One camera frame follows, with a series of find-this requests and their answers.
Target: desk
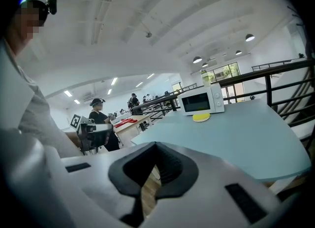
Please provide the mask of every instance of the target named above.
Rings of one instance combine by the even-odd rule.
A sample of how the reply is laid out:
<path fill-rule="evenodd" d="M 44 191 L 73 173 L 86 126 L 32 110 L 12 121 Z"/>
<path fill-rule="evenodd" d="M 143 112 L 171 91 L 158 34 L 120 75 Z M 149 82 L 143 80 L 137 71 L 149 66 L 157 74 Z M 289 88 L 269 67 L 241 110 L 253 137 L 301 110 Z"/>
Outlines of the desk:
<path fill-rule="evenodd" d="M 120 134 L 122 134 L 123 132 L 127 131 L 128 129 L 130 129 L 131 127 L 136 127 L 137 131 L 140 132 L 140 130 L 138 129 L 138 126 L 143 123 L 144 121 L 148 121 L 149 125 L 152 125 L 151 119 L 150 119 L 150 115 L 131 115 L 129 118 L 137 120 L 136 123 L 126 123 L 118 128 L 114 127 L 114 131 L 117 135 L 117 137 L 120 139 L 120 142 L 122 143 L 122 138 L 120 138 Z"/>
<path fill-rule="evenodd" d="M 259 99 L 225 105 L 225 112 L 201 123 L 170 112 L 131 141 L 161 141 L 215 155 L 261 182 L 290 178 L 311 167 L 294 132 Z"/>

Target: person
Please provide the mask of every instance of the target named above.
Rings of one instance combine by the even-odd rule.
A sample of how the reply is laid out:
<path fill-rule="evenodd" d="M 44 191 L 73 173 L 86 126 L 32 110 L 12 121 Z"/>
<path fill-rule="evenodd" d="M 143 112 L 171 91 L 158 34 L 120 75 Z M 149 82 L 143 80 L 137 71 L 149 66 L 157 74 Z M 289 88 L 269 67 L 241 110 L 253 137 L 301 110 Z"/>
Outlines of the person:
<path fill-rule="evenodd" d="M 6 28 L 3 40 L 0 40 L 1 50 L 5 50 L 18 74 L 33 91 L 33 97 L 23 113 L 18 129 L 33 135 L 43 145 L 55 147 L 61 158 L 81 156 L 81 140 L 77 133 L 63 132 L 57 127 L 40 88 L 16 63 L 16 57 L 33 38 L 33 33 L 44 25 L 48 12 L 45 12 L 42 5 L 45 4 L 38 0 L 22 3 Z"/>
<path fill-rule="evenodd" d="M 111 124 L 110 118 L 100 112 L 103 109 L 104 102 L 105 100 L 101 98 L 94 98 L 92 103 L 90 103 L 93 109 L 90 112 L 89 119 L 93 119 L 95 124 Z M 102 141 L 109 152 L 119 150 L 119 141 L 114 131 L 109 134 L 108 138 L 104 135 Z"/>
<path fill-rule="evenodd" d="M 130 109 L 132 115 L 143 115 L 141 109 L 133 109 L 135 106 L 138 106 L 139 104 L 140 104 L 140 101 L 139 99 L 137 99 L 136 94 L 132 93 L 131 98 L 129 100 L 129 104 L 128 104 L 128 108 Z M 143 123 L 140 123 L 139 125 L 142 131 L 146 130 Z"/>
<path fill-rule="evenodd" d="M 124 109 L 121 109 L 119 112 L 121 115 L 124 115 L 125 113 L 127 113 Z"/>

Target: black cap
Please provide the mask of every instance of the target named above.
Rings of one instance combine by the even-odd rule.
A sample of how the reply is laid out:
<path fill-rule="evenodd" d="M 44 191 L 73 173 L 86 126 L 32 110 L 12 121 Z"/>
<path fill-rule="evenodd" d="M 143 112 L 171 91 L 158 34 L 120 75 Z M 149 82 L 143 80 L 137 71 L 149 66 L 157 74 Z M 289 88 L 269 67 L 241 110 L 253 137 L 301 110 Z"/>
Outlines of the black cap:
<path fill-rule="evenodd" d="M 90 103 L 90 106 L 93 106 L 93 105 L 95 105 L 95 104 L 97 104 L 97 103 L 99 103 L 99 102 L 104 103 L 105 100 L 103 100 L 102 98 L 94 98 L 93 101 L 92 101 L 92 103 Z"/>

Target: white microwave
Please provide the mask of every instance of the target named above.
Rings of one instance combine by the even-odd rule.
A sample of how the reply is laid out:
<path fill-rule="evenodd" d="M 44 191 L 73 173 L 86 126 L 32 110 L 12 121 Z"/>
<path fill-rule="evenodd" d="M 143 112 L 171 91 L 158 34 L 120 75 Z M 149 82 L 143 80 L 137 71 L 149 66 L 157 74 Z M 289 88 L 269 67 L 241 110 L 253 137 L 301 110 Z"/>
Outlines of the white microwave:
<path fill-rule="evenodd" d="M 224 112 L 223 96 L 219 83 L 186 91 L 178 96 L 184 115 Z"/>

